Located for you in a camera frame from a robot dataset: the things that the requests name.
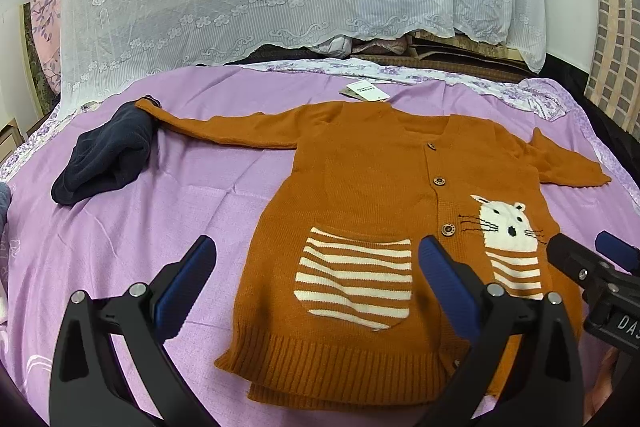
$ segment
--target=black fabric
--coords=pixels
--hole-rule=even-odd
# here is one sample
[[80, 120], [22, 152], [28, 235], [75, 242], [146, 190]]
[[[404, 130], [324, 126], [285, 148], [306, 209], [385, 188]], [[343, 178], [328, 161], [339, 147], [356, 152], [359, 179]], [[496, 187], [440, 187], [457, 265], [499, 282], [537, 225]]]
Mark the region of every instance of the black fabric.
[[[160, 107], [151, 96], [144, 98]], [[78, 137], [69, 164], [51, 187], [56, 203], [73, 206], [96, 194], [123, 188], [142, 172], [158, 121], [135, 103], [125, 103], [110, 121]]]
[[574, 100], [587, 114], [596, 135], [614, 154], [620, 165], [640, 185], [640, 143], [622, 130], [603, 110], [584, 95], [589, 75], [552, 55], [546, 56], [543, 78], [552, 78], [571, 93]]

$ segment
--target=knit cardigan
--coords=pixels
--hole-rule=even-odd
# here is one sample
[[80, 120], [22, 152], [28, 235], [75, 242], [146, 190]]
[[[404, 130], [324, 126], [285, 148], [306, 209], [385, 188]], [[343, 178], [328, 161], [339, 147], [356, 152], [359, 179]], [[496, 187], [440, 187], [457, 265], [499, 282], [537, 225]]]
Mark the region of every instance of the knit cardigan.
[[[578, 335], [578, 286], [546, 260], [559, 227], [540, 184], [610, 178], [540, 130], [526, 143], [489, 120], [415, 116], [383, 102], [207, 121], [137, 106], [197, 139], [296, 150], [258, 221], [231, 344], [216, 360], [251, 381], [250, 398], [308, 409], [435, 400], [469, 346], [418, 267], [430, 234], [484, 283], [532, 299], [560, 293]], [[511, 339], [490, 394], [517, 346]]]

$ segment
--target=pocket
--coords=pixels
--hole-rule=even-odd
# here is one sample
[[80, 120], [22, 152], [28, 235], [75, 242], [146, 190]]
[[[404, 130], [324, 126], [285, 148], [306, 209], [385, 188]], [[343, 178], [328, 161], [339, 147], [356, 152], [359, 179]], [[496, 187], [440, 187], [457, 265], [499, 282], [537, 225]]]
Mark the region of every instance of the pocket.
[[316, 317], [388, 330], [409, 316], [412, 242], [315, 225], [300, 253], [294, 295]]

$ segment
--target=brown button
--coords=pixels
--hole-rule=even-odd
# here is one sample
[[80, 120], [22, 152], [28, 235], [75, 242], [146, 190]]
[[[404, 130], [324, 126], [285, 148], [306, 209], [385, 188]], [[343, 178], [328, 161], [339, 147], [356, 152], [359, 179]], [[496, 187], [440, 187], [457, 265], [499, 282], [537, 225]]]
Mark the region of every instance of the brown button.
[[451, 223], [446, 223], [445, 225], [442, 226], [440, 231], [442, 232], [443, 236], [451, 237], [453, 234], [456, 233], [456, 227]]

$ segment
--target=cardigan sleeve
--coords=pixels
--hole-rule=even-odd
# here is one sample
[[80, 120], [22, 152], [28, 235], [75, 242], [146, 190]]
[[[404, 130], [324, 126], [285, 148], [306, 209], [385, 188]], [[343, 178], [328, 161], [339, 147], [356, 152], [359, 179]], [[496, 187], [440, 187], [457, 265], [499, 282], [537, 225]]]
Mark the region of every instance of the cardigan sleeve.
[[145, 98], [136, 102], [172, 131], [215, 143], [267, 149], [295, 149], [303, 134], [335, 119], [344, 102], [301, 105], [279, 114], [214, 116], [209, 120], [177, 118]]
[[600, 164], [577, 152], [560, 147], [544, 136], [537, 127], [529, 143], [497, 126], [498, 142], [520, 160], [538, 170], [540, 183], [566, 187], [600, 187], [611, 181]]

